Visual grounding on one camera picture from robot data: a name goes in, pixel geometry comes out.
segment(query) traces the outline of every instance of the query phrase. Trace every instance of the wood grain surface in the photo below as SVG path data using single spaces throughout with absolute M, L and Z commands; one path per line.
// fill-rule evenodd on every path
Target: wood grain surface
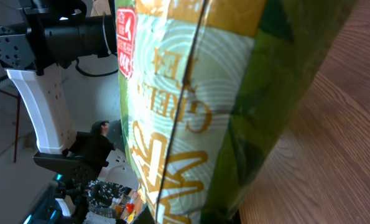
M 370 0 L 357 3 L 240 214 L 370 224 Z

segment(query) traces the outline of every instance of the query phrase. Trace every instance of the red logo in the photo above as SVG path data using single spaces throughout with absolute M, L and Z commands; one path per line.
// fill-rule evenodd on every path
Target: red logo
M 117 56 L 120 72 L 128 80 L 134 73 L 136 16 L 131 8 L 117 9 Z

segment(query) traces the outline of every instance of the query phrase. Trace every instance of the black and white patterned fabric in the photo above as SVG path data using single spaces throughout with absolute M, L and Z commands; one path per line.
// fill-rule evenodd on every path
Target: black and white patterned fabric
M 113 198 L 121 198 L 128 191 L 128 188 L 122 185 L 99 180 L 90 181 L 87 189 L 91 190 L 88 194 L 88 203 L 95 208 L 110 207 Z

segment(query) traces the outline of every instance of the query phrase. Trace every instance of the food packaging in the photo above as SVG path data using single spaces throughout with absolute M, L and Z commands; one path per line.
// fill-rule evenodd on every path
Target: food packaging
M 157 223 L 222 223 L 354 0 L 116 0 L 126 155 Z

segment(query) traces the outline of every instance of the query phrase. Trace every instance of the wooden table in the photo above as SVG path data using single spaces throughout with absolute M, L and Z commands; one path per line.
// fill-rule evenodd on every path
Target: wooden table
M 370 0 L 360 0 L 240 209 L 242 223 L 370 224 Z

